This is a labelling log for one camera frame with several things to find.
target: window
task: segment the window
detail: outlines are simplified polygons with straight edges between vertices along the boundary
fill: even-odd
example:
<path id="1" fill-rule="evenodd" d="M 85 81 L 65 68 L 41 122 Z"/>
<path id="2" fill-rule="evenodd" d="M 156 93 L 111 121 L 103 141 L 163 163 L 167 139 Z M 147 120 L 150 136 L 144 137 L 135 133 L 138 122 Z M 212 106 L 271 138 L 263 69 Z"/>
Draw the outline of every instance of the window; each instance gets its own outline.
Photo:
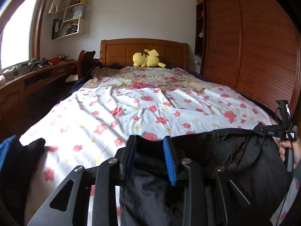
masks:
<path id="1" fill-rule="evenodd" d="M 30 36 L 38 1 L 25 0 L 6 24 L 0 37 L 0 69 L 31 59 Z"/>

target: wooden wardrobe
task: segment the wooden wardrobe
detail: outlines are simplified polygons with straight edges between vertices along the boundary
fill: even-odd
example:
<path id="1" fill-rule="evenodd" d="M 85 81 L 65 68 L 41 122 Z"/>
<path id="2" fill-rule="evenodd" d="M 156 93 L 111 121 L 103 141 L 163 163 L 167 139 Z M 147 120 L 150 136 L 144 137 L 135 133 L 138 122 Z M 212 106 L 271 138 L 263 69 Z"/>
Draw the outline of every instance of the wooden wardrobe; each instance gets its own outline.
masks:
<path id="1" fill-rule="evenodd" d="M 300 91 L 300 35 L 276 0 L 204 0 L 201 74 L 271 110 Z"/>

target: white wall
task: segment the white wall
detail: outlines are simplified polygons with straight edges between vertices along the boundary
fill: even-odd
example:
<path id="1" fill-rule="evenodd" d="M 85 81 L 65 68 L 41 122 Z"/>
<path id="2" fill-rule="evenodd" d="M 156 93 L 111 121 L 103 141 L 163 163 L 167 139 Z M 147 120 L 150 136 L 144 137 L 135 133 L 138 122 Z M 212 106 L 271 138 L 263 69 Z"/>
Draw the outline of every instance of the white wall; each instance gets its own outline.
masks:
<path id="1" fill-rule="evenodd" d="M 98 58 L 103 39 L 154 38 L 188 43 L 193 63 L 196 0 L 89 0 L 88 6 L 84 15 L 85 34 L 55 41 L 51 41 L 51 30 L 57 15 L 49 16 L 45 11 L 41 57 L 63 53 L 77 59 L 84 49 L 95 50 Z"/>

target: stuffed animal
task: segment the stuffed animal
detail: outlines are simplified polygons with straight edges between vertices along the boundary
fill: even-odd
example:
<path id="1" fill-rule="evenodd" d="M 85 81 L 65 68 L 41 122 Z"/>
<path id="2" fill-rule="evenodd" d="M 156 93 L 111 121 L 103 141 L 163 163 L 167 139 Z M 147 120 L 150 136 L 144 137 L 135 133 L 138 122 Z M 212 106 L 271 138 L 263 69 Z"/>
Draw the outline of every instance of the stuffed animal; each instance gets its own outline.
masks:
<path id="1" fill-rule="evenodd" d="M 135 53 L 133 55 L 134 66 L 141 67 L 156 67 L 160 66 L 165 68 L 166 64 L 160 62 L 159 54 L 156 50 L 149 51 L 145 49 L 142 53 Z"/>

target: floral bedsheet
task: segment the floral bedsheet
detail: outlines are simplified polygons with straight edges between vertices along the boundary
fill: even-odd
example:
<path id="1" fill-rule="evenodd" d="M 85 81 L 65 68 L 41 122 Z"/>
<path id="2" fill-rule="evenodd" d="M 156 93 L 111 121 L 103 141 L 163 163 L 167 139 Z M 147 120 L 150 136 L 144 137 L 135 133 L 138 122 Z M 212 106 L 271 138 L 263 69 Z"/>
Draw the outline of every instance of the floral bedsheet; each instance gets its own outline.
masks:
<path id="1" fill-rule="evenodd" d="M 259 122 L 270 125 L 273 120 L 234 90 L 179 68 L 96 69 L 83 88 L 54 106 L 20 139 L 27 145 L 42 137 L 47 146 L 31 181 L 25 223 L 74 167 L 98 166 L 115 156 L 131 134 L 159 140 L 228 127 L 253 129 Z M 283 212 L 298 191 L 299 182 L 294 182 Z M 118 187 L 116 194 L 120 216 Z M 91 214 L 90 206 L 88 225 Z"/>

